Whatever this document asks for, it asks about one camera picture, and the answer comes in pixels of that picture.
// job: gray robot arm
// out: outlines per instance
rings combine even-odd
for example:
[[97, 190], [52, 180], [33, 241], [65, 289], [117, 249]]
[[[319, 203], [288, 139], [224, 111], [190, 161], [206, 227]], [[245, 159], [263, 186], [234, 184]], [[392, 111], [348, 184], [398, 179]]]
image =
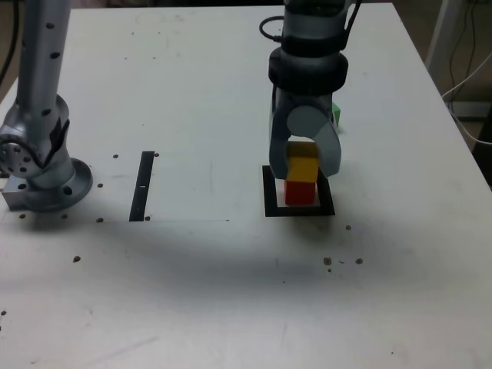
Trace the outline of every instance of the gray robot arm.
[[287, 143], [294, 136], [317, 145], [326, 177], [338, 173], [341, 146], [331, 110], [331, 94], [345, 83], [347, 44], [361, 1], [345, 22], [351, 0], [286, 0], [281, 47], [270, 56], [272, 94], [270, 166], [288, 176]]
[[61, 210], [92, 186], [89, 167], [68, 155], [68, 106], [57, 95], [70, 9], [67, 0], [26, 1], [17, 98], [0, 128], [11, 210]]

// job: yellow cube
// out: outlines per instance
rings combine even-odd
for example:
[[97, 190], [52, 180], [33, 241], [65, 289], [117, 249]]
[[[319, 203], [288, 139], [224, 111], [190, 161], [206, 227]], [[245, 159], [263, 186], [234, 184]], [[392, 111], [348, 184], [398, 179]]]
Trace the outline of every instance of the yellow cube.
[[287, 145], [288, 181], [315, 183], [320, 160], [314, 142], [290, 141]]

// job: wire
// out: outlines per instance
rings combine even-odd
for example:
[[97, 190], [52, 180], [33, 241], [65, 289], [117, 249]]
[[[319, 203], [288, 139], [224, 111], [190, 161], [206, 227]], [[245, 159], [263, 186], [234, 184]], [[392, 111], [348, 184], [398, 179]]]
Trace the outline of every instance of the wire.
[[[458, 46], [460, 46], [461, 40], [463, 39], [463, 36], [464, 36], [464, 33], [467, 30], [468, 10], [470, 10], [470, 3], [467, 4], [467, 8], [464, 12], [463, 29], [461, 29], [460, 37], [458, 37], [458, 40], [456, 41], [456, 45], [454, 46], [453, 52], [451, 52], [451, 56], [449, 58], [449, 73], [451, 76], [451, 84], [453, 87], [456, 85], [456, 82], [454, 80], [454, 74], [453, 74], [454, 56], [456, 54], [456, 51], [458, 50]], [[454, 111], [454, 93], [451, 95], [451, 99], [447, 104], [447, 107], [450, 107], [450, 106], [451, 106], [451, 110]]]
[[351, 18], [348, 21], [347, 39], [348, 39], [349, 34], [351, 33], [352, 26], [354, 25], [354, 22], [355, 22], [355, 17], [357, 17], [357, 13], [359, 12], [359, 8], [361, 7], [361, 4], [362, 4], [362, 0], [357, 0], [357, 2], [355, 4], [354, 12], [352, 13]]
[[272, 21], [283, 21], [283, 20], [284, 20], [284, 16], [283, 15], [277, 15], [275, 17], [268, 17], [268, 18], [264, 19], [260, 23], [260, 33], [264, 37], [268, 38], [269, 40], [272, 40], [274, 42], [282, 42], [282, 36], [272, 36], [272, 35], [269, 35], [267, 32], [264, 31], [263, 27], [264, 27], [264, 25], [266, 25], [269, 22], [272, 22]]
[[[470, 60], [468, 61], [467, 74], [465, 75], [465, 78], [468, 77], [468, 75], [470, 75], [471, 65], [474, 61], [475, 50], [477, 48], [477, 35], [476, 35], [477, 31], [475, 29], [475, 8], [477, 7], [477, 3], [478, 0], [474, 0], [474, 4], [471, 7], [471, 32], [472, 32], [472, 39], [473, 39], [473, 47], [471, 49]], [[454, 94], [453, 97], [453, 102], [457, 99], [463, 87], [464, 85], [461, 85], [458, 91], [456, 91], [456, 94]]]
[[14, 10], [14, 25], [12, 27], [12, 39], [10, 41], [10, 47], [8, 48], [7, 58], [5, 59], [5, 63], [2, 67], [2, 71], [0, 71], [0, 86], [2, 85], [3, 78], [7, 74], [8, 67], [10, 62], [12, 61], [12, 57], [14, 56], [15, 46], [17, 45], [17, 37], [18, 37], [18, 0], [12, 1], [12, 6]]
[[464, 124], [461, 123], [461, 121], [457, 118], [456, 115], [454, 115], [454, 113], [448, 109], [449, 111], [449, 114], [451, 114], [451, 116], [454, 118], [454, 120], [456, 121], [456, 123], [458, 123], [461, 127], [461, 129], [463, 130], [463, 132], [469, 137], [471, 138], [473, 141], [475, 141], [476, 143], [478, 144], [481, 144], [481, 145], [486, 145], [486, 146], [492, 146], [492, 142], [487, 142], [487, 141], [481, 141], [479, 140], [478, 138], [475, 138], [474, 136], [471, 135], [471, 133], [464, 127]]
[[489, 61], [490, 57], [492, 57], [492, 52], [485, 58], [485, 60], [482, 62], [482, 64], [480, 64], [477, 69], [474, 70], [474, 72], [469, 75], [468, 77], [466, 77], [463, 81], [461, 81], [460, 83], [458, 83], [456, 86], [454, 86], [451, 90], [449, 90], [448, 92], [445, 92], [441, 97], [444, 98], [444, 96], [446, 95], [449, 95], [451, 92], [453, 92], [454, 90], [456, 90], [457, 88], [459, 88], [461, 85], [465, 84], [469, 79], [471, 79], [478, 71], [480, 71], [480, 69]]

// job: red cube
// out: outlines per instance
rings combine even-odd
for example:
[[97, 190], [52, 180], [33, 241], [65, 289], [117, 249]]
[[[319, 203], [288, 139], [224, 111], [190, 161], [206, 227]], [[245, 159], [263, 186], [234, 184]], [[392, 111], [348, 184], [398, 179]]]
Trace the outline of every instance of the red cube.
[[285, 204], [312, 205], [316, 197], [316, 183], [284, 181]]

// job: table surface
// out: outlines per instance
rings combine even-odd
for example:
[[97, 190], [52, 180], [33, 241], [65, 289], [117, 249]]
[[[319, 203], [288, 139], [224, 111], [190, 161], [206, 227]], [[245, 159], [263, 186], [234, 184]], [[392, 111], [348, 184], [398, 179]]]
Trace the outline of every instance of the table surface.
[[[392, 5], [363, 5], [345, 51], [337, 215], [264, 217], [258, 24], [282, 12], [72, 12], [68, 148], [103, 187], [0, 203], [2, 369], [492, 366], [490, 189]], [[142, 151], [151, 220], [129, 223]]]

